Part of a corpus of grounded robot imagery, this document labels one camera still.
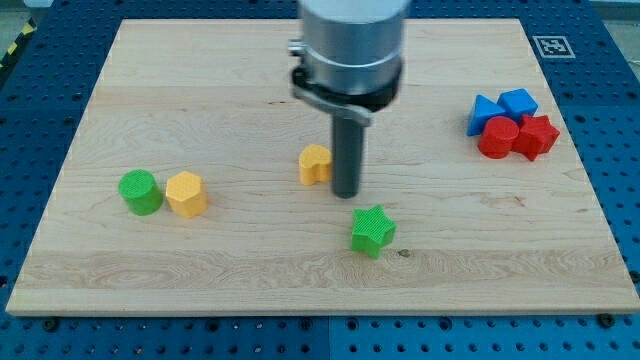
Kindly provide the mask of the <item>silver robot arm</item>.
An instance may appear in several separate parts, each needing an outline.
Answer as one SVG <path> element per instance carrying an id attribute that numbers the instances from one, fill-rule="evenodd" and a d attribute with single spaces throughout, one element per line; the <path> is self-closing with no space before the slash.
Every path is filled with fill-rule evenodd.
<path id="1" fill-rule="evenodd" d="M 368 127 L 393 101 L 403 59 L 409 0 L 300 0 L 301 37 L 292 95 L 339 119 Z"/>

